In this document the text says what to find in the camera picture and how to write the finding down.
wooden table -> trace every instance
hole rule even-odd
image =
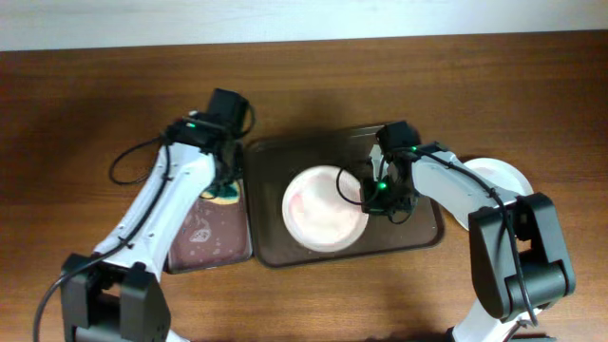
[[[205,108],[214,87],[255,104],[249,140],[405,119],[426,142],[516,165],[555,202],[578,278],[535,332],[605,340],[606,31],[1,53],[0,340],[30,338],[65,258],[89,253],[137,194],[107,180],[113,158]],[[126,177],[153,154],[131,159]],[[165,275],[173,328],[213,341],[442,333],[475,298],[467,233],[445,217],[431,250]],[[56,295],[43,340],[62,329]]]

brown tray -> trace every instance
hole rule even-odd
[[[283,222],[281,202],[291,180],[317,165],[346,166],[359,179],[371,173],[365,160],[382,125],[321,133],[300,138],[254,142],[245,150],[245,196],[254,255],[270,268],[428,248],[443,238],[445,226],[438,204],[422,197],[410,220],[401,225],[373,217],[363,235],[348,248],[318,253],[300,245]]]

white plate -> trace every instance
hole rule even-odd
[[[358,205],[339,197],[335,178],[339,168],[315,166],[297,175],[285,190],[282,212],[285,226],[294,239],[317,252],[336,252],[352,245],[365,230],[369,216]],[[350,200],[360,201],[359,180],[344,171],[340,190]]]
[[[465,162],[465,166],[503,189],[523,196],[534,194],[528,179],[509,163],[491,158],[478,158]]]

white bowl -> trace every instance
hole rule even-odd
[[[503,189],[514,191],[523,196],[534,194],[532,185],[523,173],[507,162],[491,158],[478,158],[465,162],[465,166]],[[462,222],[456,220],[463,228],[467,229]]]
[[[285,190],[282,212],[285,226],[302,246],[317,252],[337,252],[352,245],[365,230],[369,216],[338,195],[339,168],[315,166],[297,175]],[[359,181],[350,173],[340,175],[340,190],[349,200],[360,201]]]

black tray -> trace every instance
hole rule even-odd
[[[363,235],[348,248],[319,253],[300,245],[283,222],[281,202],[291,180],[317,165],[348,167],[359,179],[370,174],[363,164],[375,144],[381,125],[345,129],[301,138],[254,142],[245,150],[245,195],[249,212],[254,255],[270,268],[312,262],[362,257],[380,253],[428,248],[445,233],[438,204],[420,198],[408,222],[396,225],[386,217],[370,216]]]

